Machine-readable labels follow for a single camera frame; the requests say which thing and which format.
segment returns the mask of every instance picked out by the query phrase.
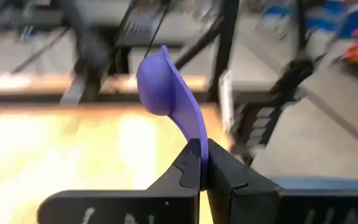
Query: purple flexible spoon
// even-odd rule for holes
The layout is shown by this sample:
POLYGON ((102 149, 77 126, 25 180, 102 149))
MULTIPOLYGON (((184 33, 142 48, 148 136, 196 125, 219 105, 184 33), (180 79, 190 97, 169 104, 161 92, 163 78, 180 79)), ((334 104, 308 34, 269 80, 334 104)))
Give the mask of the purple flexible spoon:
POLYGON ((149 112, 171 118, 187 141, 192 138, 200 140, 201 169, 205 174, 208 137, 204 119, 195 97, 172 63, 166 46, 140 63, 137 88, 140 101, 149 112))

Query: purple rubber piece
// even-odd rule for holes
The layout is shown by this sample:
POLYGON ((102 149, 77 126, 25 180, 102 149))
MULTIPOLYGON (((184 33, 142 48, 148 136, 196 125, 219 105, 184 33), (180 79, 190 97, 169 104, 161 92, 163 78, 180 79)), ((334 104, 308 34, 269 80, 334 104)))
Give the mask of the purple rubber piece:
POLYGON ((192 138, 200 140, 201 168, 205 172, 208 137, 204 119, 194 95, 172 63, 166 46, 140 63, 137 88, 140 101, 149 112, 171 118, 187 141, 192 138))

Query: wire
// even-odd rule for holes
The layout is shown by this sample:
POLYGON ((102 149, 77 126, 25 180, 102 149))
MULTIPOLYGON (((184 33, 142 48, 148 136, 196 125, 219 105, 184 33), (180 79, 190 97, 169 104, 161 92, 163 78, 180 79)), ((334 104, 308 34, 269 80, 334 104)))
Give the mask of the wire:
POLYGON ((147 55, 148 55, 149 52, 150 52, 150 49, 152 48, 152 45, 153 45, 155 36, 157 35, 158 30, 160 29, 160 26, 161 26, 161 24, 162 24, 162 22, 163 22, 165 16, 166 16, 167 13, 168 13, 168 9, 169 9, 169 4, 167 4, 167 5, 165 6, 165 9, 164 9, 164 12, 163 12, 163 14, 162 14, 161 20, 160 20, 160 22, 159 22, 159 24, 158 24, 158 26, 157 26, 157 29, 155 30, 155 32, 154 32, 154 34, 153 34, 152 40, 151 40, 150 43, 149 43, 149 47, 147 48, 147 51, 146 51, 146 54, 144 55, 144 58, 147 57, 147 55))
POLYGON ((24 62, 14 68, 11 73, 19 73, 22 72, 26 67, 28 67, 31 63, 34 63, 37 59, 39 59, 46 51, 50 50, 54 45, 56 45, 59 40, 70 30, 70 28, 66 28, 63 30, 59 36, 53 39, 49 44, 43 46, 40 50, 36 53, 32 54, 28 57, 24 62))

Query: purple silicone object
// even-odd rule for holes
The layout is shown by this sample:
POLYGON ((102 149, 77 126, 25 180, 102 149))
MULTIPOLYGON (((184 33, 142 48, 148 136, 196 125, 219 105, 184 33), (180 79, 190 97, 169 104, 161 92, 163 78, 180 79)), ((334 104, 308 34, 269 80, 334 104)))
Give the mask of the purple silicone object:
POLYGON ((200 139, 201 168, 206 171, 208 137, 204 119, 195 97, 172 63, 166 46, 140 63, 137 88, 140 101, 149 112, 169 116, 187 140, 200 139))

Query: wooden table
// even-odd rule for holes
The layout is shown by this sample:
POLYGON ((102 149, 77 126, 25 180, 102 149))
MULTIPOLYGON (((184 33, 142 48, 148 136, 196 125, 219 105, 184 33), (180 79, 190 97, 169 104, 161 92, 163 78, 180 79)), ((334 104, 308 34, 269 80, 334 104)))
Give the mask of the wooden table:
MULTIPOLYGON (((208 136, 227 148, 213 105, 208 136)), ((0 224, 36 223, 39 204, 66 189, 146 189, 185 146, 180 130, 142 105, 0 106, 0 224)), ((212 223, 206 194, 200 223, 212 223)))

